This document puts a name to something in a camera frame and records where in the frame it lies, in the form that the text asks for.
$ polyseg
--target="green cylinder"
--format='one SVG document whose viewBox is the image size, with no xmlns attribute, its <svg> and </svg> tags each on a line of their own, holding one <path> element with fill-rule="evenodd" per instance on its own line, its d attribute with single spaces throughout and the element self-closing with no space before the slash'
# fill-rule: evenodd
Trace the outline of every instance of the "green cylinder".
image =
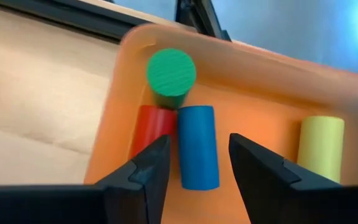
<svg viewBox="0 0 358 224">
<path fill-rule="evenodd" d="M 196 80 L 196 67 L 189 55 L 177 49 L 163 49 L 153 54 L 147 64 L 147 81 L 156 103 L 178 109 Z"/>
<path fill-rule="evenodd" d="M 298 165 L 337 183 L 341 162 L 345 122 L 330 116 L 310 116 L 301 127 Z"/>
</svg>

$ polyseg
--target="orange tray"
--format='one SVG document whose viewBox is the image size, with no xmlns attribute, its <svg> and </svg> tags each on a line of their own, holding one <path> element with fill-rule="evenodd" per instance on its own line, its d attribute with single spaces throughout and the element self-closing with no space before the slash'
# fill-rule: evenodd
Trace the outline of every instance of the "orange tray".
<svg viewBox="0 0 358 224">
<path fill-rule="evenodd" d="M 300 123 L 310 115 L 345 119 L 341 179 L 358 184 L 358 75 L 158 25 L 138 27 L 122 42 L 85 183 L 127 161 L 138 108 L 154 103 L 147 61 L 168 47 L 185 51 L 196 64 L 197 81 L 185 105 L 214 107 L 221 186 L 183 189 L 174 147 L 163 223 L 249 223 L 232 173 L 229 134 L 240 133 L 295 162 Z"/>
</svg>

